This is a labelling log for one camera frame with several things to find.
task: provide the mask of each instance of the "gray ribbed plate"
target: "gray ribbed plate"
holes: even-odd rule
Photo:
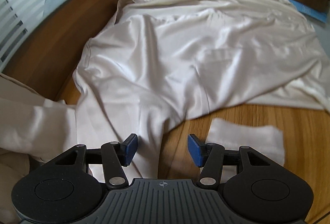
[[[135,179],[110,191],[102,205],[77,224],[249,224],[232,212],[216,191],[196,187],[190,179]]]

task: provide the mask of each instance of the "wrinkled fabric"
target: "wrinkled fabric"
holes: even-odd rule
[[[162,135],[185,119],[242,103],[330,110],[329,59],[288,0],[119,0],[74,79],[78,143],[139,135],[129,180],[157,177]]]
[[[46,162],[77,144],[75,109],[38,95],[0,73],[0,221],[18,223],[14,185],[29,173],[29,155]]]
[[[250,127],[214,118],[205,143],[217,143],[229,150],[249,146],[279,165],[284,165],[283,132],[271,125]],[[220,183],[225,183],[235,175],[236,166],[224,166]]]

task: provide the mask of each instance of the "metal pivot screw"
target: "metal pivot screw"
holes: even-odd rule
[[[214,185],[217,181],[212,177],[203,177],[199,182],[205,186]]]
[[[115,176],[109,179],[109,183],[114,186],[122,185],[125,183],[125,179],[119,176]]]

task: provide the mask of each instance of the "crosshair logo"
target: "crosshair logo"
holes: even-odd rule
[[[161,186],[161,187],[166,187],[167,185],[169,185],[167,182],[165,182],[165,181],[162,181],[162,182],[160,182],[160,183],[158,183],[157,185],[159,185],[159,186]]]

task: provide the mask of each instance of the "wooden surface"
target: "wooden surface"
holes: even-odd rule
[[[79,96],[70,79],[60,97],[75,104]],[[163,137],[158,178],[198,177],[199,169],[187,150],[187,136],[195,133],[204,141],[215,117],[248,126],[273,125],[282,130],[286,153],[284,167],[307,181],[314,192],[313,206],[306,221],[313,223],[330,210],[330,116],[324,111],[240,105],[185,121]],[[329,223],[330,216],[320,222]]]
[[[84,44],[117,9],[118,0],[68,0],[29,35],[4,73],[55,99]]]

